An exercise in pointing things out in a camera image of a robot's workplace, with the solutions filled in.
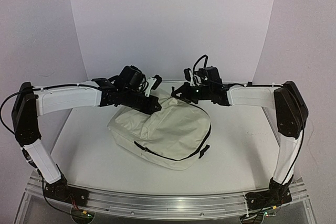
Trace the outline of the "cream canvas backpack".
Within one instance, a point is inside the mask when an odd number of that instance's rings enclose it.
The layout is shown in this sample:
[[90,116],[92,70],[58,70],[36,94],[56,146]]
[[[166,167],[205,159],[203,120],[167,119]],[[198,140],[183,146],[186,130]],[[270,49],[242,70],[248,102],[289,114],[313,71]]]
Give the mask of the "cream canvas backpack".
[[122,107],[110,120],[114,141],[132,154],[172,170],[185,170],[210,148],[211,118],[202,108],[158,94],[161,110],[146,115]]

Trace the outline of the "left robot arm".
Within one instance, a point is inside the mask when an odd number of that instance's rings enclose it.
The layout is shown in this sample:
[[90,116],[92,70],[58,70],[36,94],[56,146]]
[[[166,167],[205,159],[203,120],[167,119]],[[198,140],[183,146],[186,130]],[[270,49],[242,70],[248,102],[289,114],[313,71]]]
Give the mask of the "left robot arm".
[[51,150],[55,141],[44,141],[49,136],[46,120],[58,115],[65,119],[73,109],[120,105],[151,115],[161,109],[158,97],[152,94],[162,82],[159,75],[147,77],[136,66],[125,66],[110,78],[93,78],[85,82],[37,86],[24,82],[19,90],[1,102],[4,109],[14,100],[11,110],[12,125],[4,118],[1,124],[15,138],[30,164],[46,181],[59,200],[71,194],[62,171],[54,161]]

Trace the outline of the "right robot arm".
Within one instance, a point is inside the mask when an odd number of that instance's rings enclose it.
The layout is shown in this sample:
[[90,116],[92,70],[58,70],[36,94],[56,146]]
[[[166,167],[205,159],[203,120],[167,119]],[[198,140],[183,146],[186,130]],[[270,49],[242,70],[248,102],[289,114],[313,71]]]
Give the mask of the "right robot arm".
[[302,148],[308,107],[293,81],[283,84],[224,83],[216,67],[184,69],[185,82],[171,95],[187,103],[211,101],[221,106],[257,106],[273,109],[280,134],[279,154],[273,181],[290,183]]

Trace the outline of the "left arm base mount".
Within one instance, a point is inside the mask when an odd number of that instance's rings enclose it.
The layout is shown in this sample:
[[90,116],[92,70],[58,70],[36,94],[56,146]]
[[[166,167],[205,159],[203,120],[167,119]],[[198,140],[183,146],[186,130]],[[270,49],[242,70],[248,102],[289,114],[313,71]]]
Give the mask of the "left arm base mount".
[[43,196],[48,199],[72,204],[73,208],[79,210],[79,207],[87,205],[89,191],[68,185],[68,181],[63,173],[61,173],[60,180],[52,184],[44,182]]

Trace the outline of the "aluminium front rail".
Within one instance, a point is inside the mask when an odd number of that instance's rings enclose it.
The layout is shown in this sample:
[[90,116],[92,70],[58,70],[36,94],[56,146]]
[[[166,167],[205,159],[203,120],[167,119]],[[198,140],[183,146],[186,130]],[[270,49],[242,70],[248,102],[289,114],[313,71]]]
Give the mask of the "aluminium front rail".
[[244,199],[249,192],[172,196],[83,189],[89,191],[89,197],[87,205],[80,208],[118,217],[179,221],[243,216],[256,222],[256,215],[261,215],[266,218],[285,218],[284,223],[317,222],[302,179],[289,185],[292,196],[290,203],[253,211],[248,210]]

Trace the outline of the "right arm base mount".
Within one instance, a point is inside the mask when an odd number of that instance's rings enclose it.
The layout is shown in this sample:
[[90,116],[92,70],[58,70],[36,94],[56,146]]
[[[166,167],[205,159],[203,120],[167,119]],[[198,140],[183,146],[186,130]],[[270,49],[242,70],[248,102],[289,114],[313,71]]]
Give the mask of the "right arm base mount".
[[269,188],[259,192],[249,192],[244,196],[247,201],[248,210],[261,210],[269,207],[280,207],[282,204],[290,203],[292,196],[289,190],[293,177],[285,184],[277,183],[270,179]]

